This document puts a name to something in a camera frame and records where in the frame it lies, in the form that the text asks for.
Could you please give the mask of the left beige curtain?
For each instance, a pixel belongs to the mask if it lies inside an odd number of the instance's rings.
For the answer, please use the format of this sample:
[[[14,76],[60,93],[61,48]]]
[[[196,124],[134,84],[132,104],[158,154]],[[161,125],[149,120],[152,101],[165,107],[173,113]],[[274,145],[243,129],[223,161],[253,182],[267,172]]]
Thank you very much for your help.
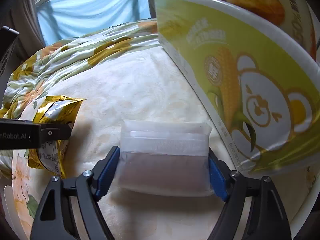
[[[26,60],[45,47],[35,0],[16,0],[10,9],[12,27],[20,34],[16,45],[16,55]]]

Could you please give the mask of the gold foil snack packet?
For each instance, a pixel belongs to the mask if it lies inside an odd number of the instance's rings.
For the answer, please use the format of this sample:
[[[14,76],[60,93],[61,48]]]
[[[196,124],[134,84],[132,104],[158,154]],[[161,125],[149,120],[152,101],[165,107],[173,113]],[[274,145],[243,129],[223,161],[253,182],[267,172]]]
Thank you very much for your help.
[[[76,116],[84,100],[64,95],[47,96],[37,110],[33,123],[40,125],[40,146],[29,150],[28,166],[46,169],[65,178],[63,160]]]

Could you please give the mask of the white translucent snack packet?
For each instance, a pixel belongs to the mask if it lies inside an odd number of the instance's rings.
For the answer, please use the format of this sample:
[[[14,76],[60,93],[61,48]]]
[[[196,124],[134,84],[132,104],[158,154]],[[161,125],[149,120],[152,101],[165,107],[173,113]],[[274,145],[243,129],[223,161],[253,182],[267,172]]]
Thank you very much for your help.
[[[114,177],[118,187],[169,197],[212,195],[207,123],[126,120]]]

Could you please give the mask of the white round table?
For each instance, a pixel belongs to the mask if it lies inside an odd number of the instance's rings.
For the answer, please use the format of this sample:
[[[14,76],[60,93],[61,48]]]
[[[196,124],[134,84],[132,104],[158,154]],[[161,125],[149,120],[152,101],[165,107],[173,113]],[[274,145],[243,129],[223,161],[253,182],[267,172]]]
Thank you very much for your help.
[[[311,191],[291,222],[293,239],[317,238],[319,232],[319,191]]]

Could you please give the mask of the orange white bread packet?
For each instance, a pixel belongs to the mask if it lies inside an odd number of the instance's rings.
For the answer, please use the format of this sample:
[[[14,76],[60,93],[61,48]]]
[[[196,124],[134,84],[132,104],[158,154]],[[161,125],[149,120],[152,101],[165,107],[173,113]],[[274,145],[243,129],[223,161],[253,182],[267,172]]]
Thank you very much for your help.
[[[306,0],[226,0],[270,21],[316,59],[313,20]]]

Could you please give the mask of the green cardboard box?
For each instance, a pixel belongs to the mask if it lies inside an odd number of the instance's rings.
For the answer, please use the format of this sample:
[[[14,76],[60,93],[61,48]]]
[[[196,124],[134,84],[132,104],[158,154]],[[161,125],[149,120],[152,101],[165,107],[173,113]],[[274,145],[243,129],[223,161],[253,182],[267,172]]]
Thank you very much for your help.
[[[319,66],[276,24],[222,0],[154,0],[159,41],[237,170],[319,163]]]

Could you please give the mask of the floral green striped quilt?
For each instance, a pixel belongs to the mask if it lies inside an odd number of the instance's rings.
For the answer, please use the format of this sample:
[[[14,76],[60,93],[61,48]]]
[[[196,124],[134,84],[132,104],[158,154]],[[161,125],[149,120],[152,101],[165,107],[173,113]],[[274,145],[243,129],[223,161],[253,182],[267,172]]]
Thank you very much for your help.
[[[57,83],[123,54],[159,46],[156,19],[64,39],[37,51],[10,75],[1,117],[18,119],[24,109],[46,96]]]

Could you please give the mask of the light blue window cloth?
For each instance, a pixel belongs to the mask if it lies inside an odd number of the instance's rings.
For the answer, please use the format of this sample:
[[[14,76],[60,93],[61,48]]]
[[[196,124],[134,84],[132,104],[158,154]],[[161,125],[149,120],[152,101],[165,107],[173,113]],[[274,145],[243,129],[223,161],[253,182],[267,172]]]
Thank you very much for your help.
[[[151,17],[148,0],[48,0],[36,11],[46,45]]]

